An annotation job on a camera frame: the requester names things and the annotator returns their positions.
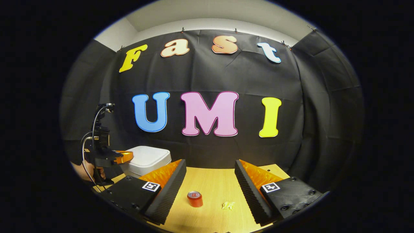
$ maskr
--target white ceiling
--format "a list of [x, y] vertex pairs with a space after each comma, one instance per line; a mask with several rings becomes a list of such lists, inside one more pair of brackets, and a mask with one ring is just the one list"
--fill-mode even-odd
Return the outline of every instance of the white ceiling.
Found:
[[159, 0], [133, 11], [126, 19], [138, 31], [199, 18], [234, 19], [257, 24], [301, 40], [315, 26], [265, 0]]

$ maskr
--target white container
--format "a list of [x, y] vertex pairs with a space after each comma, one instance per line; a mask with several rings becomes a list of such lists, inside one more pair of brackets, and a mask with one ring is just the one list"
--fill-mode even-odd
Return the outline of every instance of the white container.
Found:
[[140, 176], [171, 162], [170, 151], [165, 149], [137, 146], [126, 151], [132, 151], [134, 153], [134, 158], [128, 163], [128, 170]]

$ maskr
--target person's hand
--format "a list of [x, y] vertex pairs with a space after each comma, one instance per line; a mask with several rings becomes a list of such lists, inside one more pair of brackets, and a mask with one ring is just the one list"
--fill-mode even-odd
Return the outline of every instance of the person's hand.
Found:
[[[83, 168], [83, 165], [76, 165], [74, 163], [72, 163], [73, 168], [75, 169], [76, 173], [81, 177], [82, 180], [86, 180], [86, 181], [91, 181], [91, 179], [89, 178], [88, 174], [86, 173], [85, 169]], [[89, 174], [92, 177], [92, 180], [95, 181], [95, 178], [93, 177], [94, 175], [94, 165], [85, 161], [85, 168], [88, 170]], [[105, 172], [103, 170], [102, 167], [97, 167], [98, 172], [100, 173], [102, 179], [105, 179]]]

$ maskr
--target white box lid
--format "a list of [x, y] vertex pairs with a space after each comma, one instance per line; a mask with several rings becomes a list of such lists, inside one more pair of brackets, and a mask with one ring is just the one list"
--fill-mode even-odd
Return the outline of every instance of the white box lid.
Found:
[[154, 166], [170, 154], [169, 150], [149, 146], [137, 146], [127, 151], [134, 153], [134, 158], [130, 161], [130, 164], [138, 167]]

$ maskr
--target table surface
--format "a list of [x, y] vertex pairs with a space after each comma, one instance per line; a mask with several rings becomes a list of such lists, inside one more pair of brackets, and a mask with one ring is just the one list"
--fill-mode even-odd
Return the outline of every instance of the table surface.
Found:
[[[261, 166], [282, 179], [289, 176], [276, 164]], [[125, 174], [112, 180], [116, 183]], [[187, 193], [198, 191], [203, 206], [190, 206]], [[235, 202], [233, 210], [222, 209], [224, 202]], [[187, 173], [164, 225], [155, 225], [171, 232], [244, 233], [266, 228], [256, 224], [238, 184], [234, 169], [207, 169], [187, 167]]]

